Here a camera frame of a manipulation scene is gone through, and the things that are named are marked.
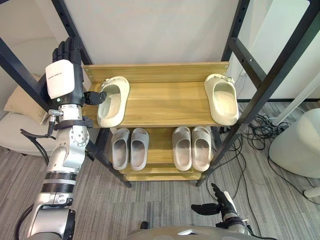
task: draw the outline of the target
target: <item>gray carpet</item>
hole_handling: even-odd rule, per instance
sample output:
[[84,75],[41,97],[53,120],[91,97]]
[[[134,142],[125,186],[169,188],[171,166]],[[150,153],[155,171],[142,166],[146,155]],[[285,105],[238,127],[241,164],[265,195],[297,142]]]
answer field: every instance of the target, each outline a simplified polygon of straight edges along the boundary
[[[288,103],[267,103],[262,113],[277,116]],[[317,108],[317,103],[303,103],[304,111]],[[296,109],[286,121],[293,122],[302,112]],[[243,141],[243,154],[247,160],[245,179],[250,203],[262,236],[279,240],[320,239],[320,205],[315,205],[272,172],[268,163],[268,149],[253,150]],[[221,163],[233,158],[227,153]],[[13,239],[14,226],[20,214],[33,203],[42,186],[46,166],[41,157],[5,153],[0,148],[0,239]],[[232,196],[241,172],[236,160],[217,169],[210,177],[222,190]],[[304,177],[282,171],[300,191],[310,188]],[[320,186],[319,179],[312,183]],[[205,184],[195,187],[194,181],[133,182],[126,188],[98,161],[86,159],[75,189],[76,211],[74,240],[121,240],[142,221],[152,227],[168,225],[214,226],[220,215],[201,216],[194,213],[191,204],[213,202]],[[320,203],[320,197],[314,198]],[[234,199],[242,217],[248,218],[253,231],[258,228],[250,211],[244,182]],[[27,222],[20,231],[21,239],[27,232]]]

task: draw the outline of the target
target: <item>slipper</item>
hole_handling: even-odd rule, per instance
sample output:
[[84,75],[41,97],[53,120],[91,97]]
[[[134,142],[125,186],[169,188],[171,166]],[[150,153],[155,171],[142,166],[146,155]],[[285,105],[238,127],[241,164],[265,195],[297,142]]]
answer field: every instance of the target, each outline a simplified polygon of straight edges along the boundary
[[129,130],[118,129],[111,138],[112,143],[112,165],[116,170],[123,170],[128,165],[129,158]]
[[97,122],[103,128],[119,125],[125,116],[126,102],[130,90],[129,82],[123,76],[104,80],[101,93],[106,93],[103,103],[99,104]]
[[143,128],[135,128],[131,134],[131,167],[142,170],[147,163],[149,134]]
[[172,134],[173,162],[180,171],[191,168],[191,133],[186,126],[177,127]]
[[234,80],[221,74],[211,74],[204,81],[212,119],[221,125],[234,125],[239,110]]
[[192,166],[198,171],[209,168],[211,161],[211,136],[203,126],[192,130]]

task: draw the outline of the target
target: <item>gray slipper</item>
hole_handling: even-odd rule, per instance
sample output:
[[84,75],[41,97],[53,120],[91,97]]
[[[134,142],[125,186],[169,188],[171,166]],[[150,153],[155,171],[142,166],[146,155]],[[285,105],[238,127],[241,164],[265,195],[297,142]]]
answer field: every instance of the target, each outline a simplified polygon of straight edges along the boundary
[[131,167],[142,170],[147,164],[149,134],[143,128],[135,128],[131,134]]
[[129,158],[129,130],[118,129],[111,138],[112,143],[112,165],[116,170],[123,170],[128,165]]

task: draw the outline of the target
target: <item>white pole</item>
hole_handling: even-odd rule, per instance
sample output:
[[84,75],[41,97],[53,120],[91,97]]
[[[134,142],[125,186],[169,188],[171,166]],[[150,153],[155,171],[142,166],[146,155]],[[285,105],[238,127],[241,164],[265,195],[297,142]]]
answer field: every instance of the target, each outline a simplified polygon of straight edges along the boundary
[[272,121],[277,126],[281,123],[293,110],[295,110],[318,86],[320,86],[320,72],[318,75],[299,93],[299,95]]

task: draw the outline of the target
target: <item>wooden shelf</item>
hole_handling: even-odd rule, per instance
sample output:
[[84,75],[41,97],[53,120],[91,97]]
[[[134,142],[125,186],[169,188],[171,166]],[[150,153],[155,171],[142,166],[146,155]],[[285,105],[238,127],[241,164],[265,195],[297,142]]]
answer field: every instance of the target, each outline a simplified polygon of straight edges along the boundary
[[[211,117],[203,81],[131,83],[119,127],[218,126]],[[90,91],[100,91],[100,84],[93,83]],[[97,111],[98,106],[90,105],[82,111],[93,120],[95,128],[100,127]]]
[[[150,65],[85,65],[91,91],[100,91],[107,78],[124,76],[130,83],[125,115],[119,127],[155,128],[218,126],[210,115],[204,81],[225,74],[228,62]],[[97,122],[98,106],[85,106],[83,115]]]
[[91,83],[123,76],[129,83],[203,82],[210,74],[226,74],[229,62],[84,65]]
[[[85,65],[90,91],[99,92],[101,83],[115,76],[130,84],[123,121],[117,127],[144,128],[149,134],[147,163],[134,171],[129,164],[120,172],[128,181],[195,181],[201,172],[179,171],[173,160],[172,134],[179,126],[218,126],[211,117],[204,81],[210,74],[224,75],[228,62],[174,63],[149,65]],[[83,116],[97,122],[98,106],[87,105]],[[112,161],[109,144],[107,155]]]
[[[200,171],[191,168],[187,171],[179,171],[174,164],[173,148],[172,148],[172,133],[174,127],[159,127],[159,128],[145,128],[149,134],[149,148],[147,162],[144,169],[135,171],[128,164],[127,168],[120,170],[126,178],[141,179],[142,177],[148,177],[146,181],[157,181],[160,176],[166,176],[165,179],[173,177],[179,179],[178,176],[184,176],[180,180],[186,180],[185,178],[191,177],[190,180],[194,180],[195,176],[201,175]],[[109,144],[107,155],[112,162],[112,145]]]
[[201,173],[183,174],[183,175],[125,175],[128,181],[196,181],[201,177]]
[[153,166],[152,164],[148,164],[144,169],[140,171],[132,170],[131,166],[128,166],[126,169],[120,171],[122,174],[126,174],[127,176],[131,175],[139,175],[139,174],[193,174],[193,173],[201,173],[193,168],[190,168],[187,171],[179,171],[174,165],[171,167],[165,166]]

